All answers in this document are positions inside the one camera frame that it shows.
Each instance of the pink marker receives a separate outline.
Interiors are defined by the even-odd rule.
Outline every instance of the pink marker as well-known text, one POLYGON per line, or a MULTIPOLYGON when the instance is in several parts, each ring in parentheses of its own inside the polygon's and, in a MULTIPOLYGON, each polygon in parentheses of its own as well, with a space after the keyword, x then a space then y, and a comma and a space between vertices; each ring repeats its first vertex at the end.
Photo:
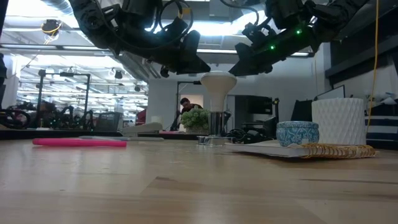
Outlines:
POLYGON ((125 141, 62 139, 62 138, 33 139, 33 144, 37 146, 68 146, 68 147, 84 147, 84 146, 126 147, 127 146, 127 142, 125 141))

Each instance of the green plant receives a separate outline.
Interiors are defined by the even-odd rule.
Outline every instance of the green plant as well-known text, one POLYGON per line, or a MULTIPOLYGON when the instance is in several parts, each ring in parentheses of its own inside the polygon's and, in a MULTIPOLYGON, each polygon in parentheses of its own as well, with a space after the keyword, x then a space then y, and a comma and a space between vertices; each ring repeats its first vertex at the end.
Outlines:
POLYGON ((181 115, 181 124, 185 128, 209 128, 209 111, 194 108, 181 115))

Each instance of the desk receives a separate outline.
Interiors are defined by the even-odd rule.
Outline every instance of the desk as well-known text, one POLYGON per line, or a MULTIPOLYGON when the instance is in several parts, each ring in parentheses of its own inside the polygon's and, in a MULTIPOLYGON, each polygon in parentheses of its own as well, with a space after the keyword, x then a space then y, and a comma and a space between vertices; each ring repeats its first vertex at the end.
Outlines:
POLYGON ((282 161, 197 147, 0 141, 2 224, 397 223, 398 152, 282 161))

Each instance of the blue ceramic bowl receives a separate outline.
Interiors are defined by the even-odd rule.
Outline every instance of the blue ceramic bowl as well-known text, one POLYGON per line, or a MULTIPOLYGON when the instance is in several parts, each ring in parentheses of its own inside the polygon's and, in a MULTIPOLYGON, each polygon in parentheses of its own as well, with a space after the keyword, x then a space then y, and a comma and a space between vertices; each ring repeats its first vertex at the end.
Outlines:
POLYGON ((291 144, 317 143, 319 125, 308 121, 286 121, 278 123, 276 138, 283 147, 291 144))

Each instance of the white textured container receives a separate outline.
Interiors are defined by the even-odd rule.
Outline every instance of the white textured container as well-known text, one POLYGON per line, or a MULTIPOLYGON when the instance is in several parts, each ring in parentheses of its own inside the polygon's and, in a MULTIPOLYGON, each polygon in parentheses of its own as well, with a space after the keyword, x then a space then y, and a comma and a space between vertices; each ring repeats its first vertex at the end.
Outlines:
POLYGON ((312 121, 319 124, 319 143, 365 145, 364 102, 336 98, 312 103, 312 121))

